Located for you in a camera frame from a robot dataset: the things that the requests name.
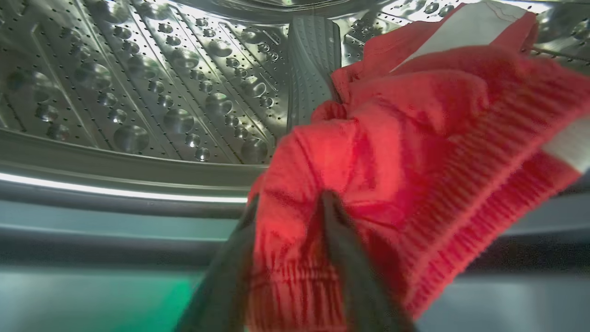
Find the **white fabric patch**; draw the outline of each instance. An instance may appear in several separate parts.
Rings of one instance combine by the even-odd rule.
[[[467,4],[453,13],[416,52],[401,64],[428,53],[470,45],[488,45],[525,13],[526,10],[522,8],[495,1]]]
[[[543,151],[586,173],[590,169],[590,116],[572,122],[545,144]]]

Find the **red sweatshirt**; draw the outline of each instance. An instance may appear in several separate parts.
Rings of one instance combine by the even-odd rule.
[[[324,190],[340,196],[378,274],[417,318],[588,168],[590,80],[521,53],[534,26],[509,5],[459,6],[371,39],[363,61],[334,72],[342,103],[283,138],[251,192],[251,330],[346,330],[316,211]]]

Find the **perforated metal surface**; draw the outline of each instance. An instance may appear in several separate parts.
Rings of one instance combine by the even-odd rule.
[[[590,72],[588,4],[505,2],[540,13],[533,55]],[[151,157],[268,163],[287,128],[294,15],[332,17],[345,66],[369,38],[458,3],[5,0],[0,126]]]

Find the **stainless steel drum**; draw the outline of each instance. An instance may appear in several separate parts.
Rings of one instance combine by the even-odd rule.
[[[590,72],[588,4],[504,2],[538,13],[532,56]],[[331,71],[361,60],[371,37],[458,3],[3,0],[3,192],[239,211],[280,138],[334,97]]]

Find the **red cloth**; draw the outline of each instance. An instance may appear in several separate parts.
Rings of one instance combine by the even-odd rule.
[[[338,193],[378,274],[417,318],[501,232],[580,176],[541,147],[588,113],[590,82],[519,52],[535,16],[491,45],[397,67],[440,24],[371,39],[363,61],[332,76],[342,103],[281,140],[251,191],[251,330],[346,330],[323,251],[323,190]]]

